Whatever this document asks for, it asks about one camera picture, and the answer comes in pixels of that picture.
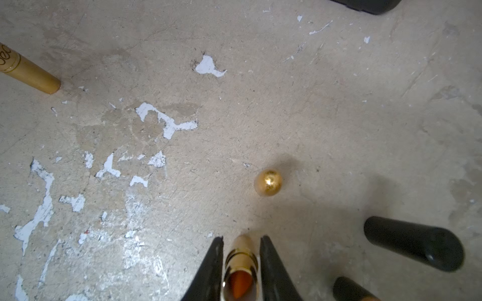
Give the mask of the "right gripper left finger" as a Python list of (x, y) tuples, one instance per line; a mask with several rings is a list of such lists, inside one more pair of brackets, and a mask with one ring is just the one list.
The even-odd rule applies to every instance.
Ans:
[(223, 237), (215, 237), (182, 301), (220, 301)]

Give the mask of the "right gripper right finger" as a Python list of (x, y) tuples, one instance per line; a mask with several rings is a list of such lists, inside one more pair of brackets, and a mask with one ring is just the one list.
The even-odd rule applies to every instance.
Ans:
[(259, 253), (263, 300), (302, 301), (269, 236), (261, 238)]

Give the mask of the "gold lipstick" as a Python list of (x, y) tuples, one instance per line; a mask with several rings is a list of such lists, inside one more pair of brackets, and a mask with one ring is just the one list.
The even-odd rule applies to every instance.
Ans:
[(50, 95), (61, 87), (59, 79), (4, 44), (1, 44), (1, 73)]
[(224, 300), (257, 300), (259, 262), (254, 243), (247, 235), (232, 243), (225, 262), (222, 282)]

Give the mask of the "black lipstick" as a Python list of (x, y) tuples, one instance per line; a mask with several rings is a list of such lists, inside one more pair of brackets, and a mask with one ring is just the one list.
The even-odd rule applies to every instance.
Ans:
[(348, 277), (338, 277), (332, 292), (336, 301), (380, 301), (378, 297)]

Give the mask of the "gold lipstick cap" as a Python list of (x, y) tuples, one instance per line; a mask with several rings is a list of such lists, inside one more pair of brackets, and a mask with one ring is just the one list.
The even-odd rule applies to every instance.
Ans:
[(281, 173), (272, 168), (261, 171), (254, 181), (255, 191), (262, 197), (274, 196), (280, 192), (282, 185)]

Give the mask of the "black lipstick cap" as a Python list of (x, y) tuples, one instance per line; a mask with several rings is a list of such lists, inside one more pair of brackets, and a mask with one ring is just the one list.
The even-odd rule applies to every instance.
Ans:
[(371, 216), (364, 223), (367, 240), (443, 272), (463, 266), (465, 252), (460, 239), (445, 228)]

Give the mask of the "black plastic toolbox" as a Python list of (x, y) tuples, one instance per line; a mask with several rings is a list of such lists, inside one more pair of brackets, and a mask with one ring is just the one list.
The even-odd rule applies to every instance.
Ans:
[(333, 0), (355, 11), (382, 15), (394, 9), (401, 0)]

